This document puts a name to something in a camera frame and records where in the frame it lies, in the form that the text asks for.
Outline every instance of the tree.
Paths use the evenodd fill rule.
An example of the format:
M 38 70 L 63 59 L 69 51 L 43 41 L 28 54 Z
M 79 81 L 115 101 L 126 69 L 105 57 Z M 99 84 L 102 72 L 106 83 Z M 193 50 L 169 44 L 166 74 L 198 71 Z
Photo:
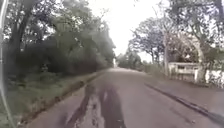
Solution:
M 108 31 L 85 0 L 11 0 L 4 30 L 5 69 L 15 76 L 43 67 L 77 75 L 113 66 Z
M 160 20 L 162 19 L 149 18 L 141 22 L 133 32 L 134 38 L 129 43 L 131 49 L 150 54 L 153 63 L 158 63 L 160 56 L 164 54 L 164 35 L 160 24 L 158 24 Z
M 222 19 L 223 11 L 217 5 L 220 2 L 219 0 L 170 0 L 168 9 L 170 17 L 178 29 L 191 40 L 197 50 L 199 62 L 197 81 L 202 83 L 205 81 L 207 68 L 206 51 L 210 51 L 211 44 L 216 44 L 216 47 L 219 47 L 219 42 L 222 40 L 223 25 L 221 25 L 220 19 Z
M 119 67 L 134 70 L 140 70 L 142 65 L 140 56 L 137 52 L 131 51 L 130 49 L 128 49 L 124 55 L 120 54 L 117 57 L 117 63 Z

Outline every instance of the green foliage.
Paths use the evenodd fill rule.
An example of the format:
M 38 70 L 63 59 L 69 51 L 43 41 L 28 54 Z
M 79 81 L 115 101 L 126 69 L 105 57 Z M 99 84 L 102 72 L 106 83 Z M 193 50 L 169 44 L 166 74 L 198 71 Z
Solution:
M 113 66 L 107 24 L 88 2 L 10 0 L 4 30 L 5 73 L 77 75 Z
M 159 57 L 163 55 L 163 29 L 162 19 L 149 18 L 140 23 L 133 32 L 133 39 L 130 40 L 129 48 L 136 51 L 143 51 L 152 56 L 152 61 L 159 62 Z
M 140 56 L 131 50 L 128 50 L 124 55 L 120 54 L 116 61 L 119 67 L 134 70 L 140 70 L 142 65 Z

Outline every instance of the vegetation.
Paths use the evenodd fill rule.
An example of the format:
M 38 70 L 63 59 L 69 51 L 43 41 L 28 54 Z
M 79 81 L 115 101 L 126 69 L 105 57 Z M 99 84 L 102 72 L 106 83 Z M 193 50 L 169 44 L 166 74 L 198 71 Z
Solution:
M 142 65 L 140 56 L 135 51 L 131 51 L 129 49 L 124 55 L 120 54 L 116 61 L 119 67 L 134 70 L 139 70 L 140 66 Z
M 199 64 L 197 82 L 205 82 L 206 70 L 223 68 L 223 6 L 221 0 L 169 0 L 161 16 L 148 18 L 133 31 L 129 49 L 151 55 L 152 63 Z
M 24 79 L 43 71 L 63 75 L 113 65 L 108 26 L 87 1 L 10 0 L 4 29 L 4 73 Z
M 40 105 L 35 99 L 47 102 L 75 86 L 67 79 L 113 66 L 109 27 L 85 0 L 9 0 L 3 34 L 4 82 L 16 119 Z

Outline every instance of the road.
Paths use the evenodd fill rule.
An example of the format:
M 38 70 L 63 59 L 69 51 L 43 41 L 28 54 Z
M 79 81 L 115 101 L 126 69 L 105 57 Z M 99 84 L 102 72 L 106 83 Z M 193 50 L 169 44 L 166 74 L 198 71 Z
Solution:
M 27 128 L 223 128 L 222 96 L 218 90 L 110 69 Z

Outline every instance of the roadside grass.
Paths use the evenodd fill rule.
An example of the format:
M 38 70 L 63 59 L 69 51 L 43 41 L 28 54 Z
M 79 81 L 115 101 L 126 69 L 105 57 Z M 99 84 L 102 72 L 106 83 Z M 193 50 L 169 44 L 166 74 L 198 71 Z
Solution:
M 25 86 L 13 85 L 14 87 L 7 91 L 7 100 L 14 122 L 26 123 L 35 118 L 39 113 L 52 107 L 70 93 L 83 87 L 86 83 L 97 77 L 100 72 L 66 78 L 47 74 L 44 80 L 31 77 L 24 81 L 23 84 Z M 1 101 L 0 128 L 9 128 L 10 126 L 8 123 L 5 109 Z

